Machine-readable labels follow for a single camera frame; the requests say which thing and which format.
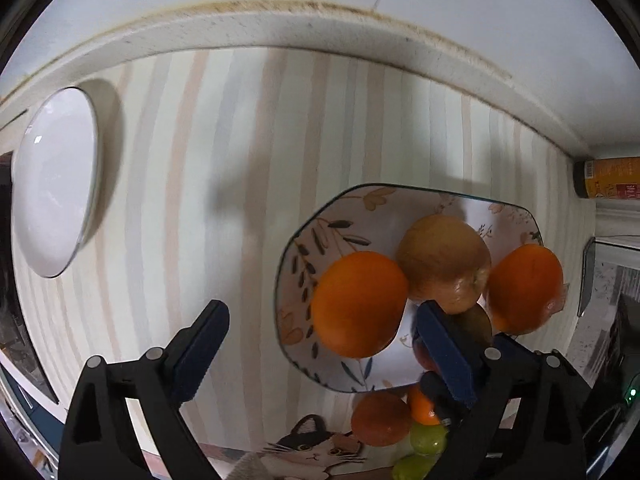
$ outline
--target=empty white plate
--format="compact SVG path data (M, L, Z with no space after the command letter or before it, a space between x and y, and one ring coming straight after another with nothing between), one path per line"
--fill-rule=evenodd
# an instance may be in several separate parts
M88 227L98 166L94 108L78 88L36 112L15 161L14 233L27 263L53 278L71 263Z

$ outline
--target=cat illustration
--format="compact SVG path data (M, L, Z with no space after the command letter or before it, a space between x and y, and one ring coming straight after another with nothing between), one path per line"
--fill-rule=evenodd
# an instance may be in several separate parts
M361 463L362 444L351 435L327 431L319 415L301 418L291 433L269 444L261 462L276 480L326 480L327 469L343 463Z

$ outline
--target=patterned plate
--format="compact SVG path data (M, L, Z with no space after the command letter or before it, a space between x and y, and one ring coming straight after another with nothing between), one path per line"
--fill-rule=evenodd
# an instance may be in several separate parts
M300 372L338 392L383 390L418 380L423 370L412 350L416 305L411 301L391 344L360 360L322 345L314 333L311 303L318 279L335 260L361 250L393 258L411 224L431 214L457 216L476 229L494 265L520 245L542 245L532 214L515 205L388 184L363 184L340 193L293 235L276 276L276 332L284 355Z

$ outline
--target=green lime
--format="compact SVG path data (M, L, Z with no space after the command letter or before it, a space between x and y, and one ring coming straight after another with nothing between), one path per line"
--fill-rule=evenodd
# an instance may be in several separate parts
M423 480L436 463L437 457L411 455L396 462L391 472L394 480Z
M447 447L447 430L441 424L424 426L414 422L409 432L411 447L416 453L435 455Z

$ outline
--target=striped tablecloth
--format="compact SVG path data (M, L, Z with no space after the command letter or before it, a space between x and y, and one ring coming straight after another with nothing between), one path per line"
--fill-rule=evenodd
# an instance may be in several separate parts
M89 356L136 359L218 298L231 329L183 409L196 439L261 449L308 413L348 430L353 396L322 389L282 356L272 290L289 236L362 182L528 208L570 289L565 310L522 339L567 348L595 206L574 194L569 158L500 110L395 68L277 48L148 57L79 86L104 143L92 237L53 280L32 273L14 243L24 317L64 405ZM131 411L153 451L140 407ZM366 468L403 453L382 449Z

